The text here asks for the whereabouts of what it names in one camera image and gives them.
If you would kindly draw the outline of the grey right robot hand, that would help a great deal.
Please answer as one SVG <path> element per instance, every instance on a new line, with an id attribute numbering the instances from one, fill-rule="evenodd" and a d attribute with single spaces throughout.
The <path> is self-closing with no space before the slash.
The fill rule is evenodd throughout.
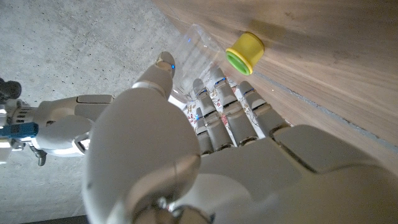
<path id="1" fill-rule="evenodd" d="M 41 102 L 33 116 L 39 131 L 32 145 L 54 156 L 83 156 L 94 122 L 112 101 L 111 95 L 80 95 Z"/>

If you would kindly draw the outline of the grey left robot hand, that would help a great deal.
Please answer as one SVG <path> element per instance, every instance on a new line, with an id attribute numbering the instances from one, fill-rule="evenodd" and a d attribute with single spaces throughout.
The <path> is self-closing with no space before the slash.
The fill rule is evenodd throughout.
<path id="1" fill-rule="evenodd" d="M 396 223 L 397 175 L 308 125 L 208 155 L 168 101 L 162 52 L 95 121 L 83 200 L 91 223 Z"/>

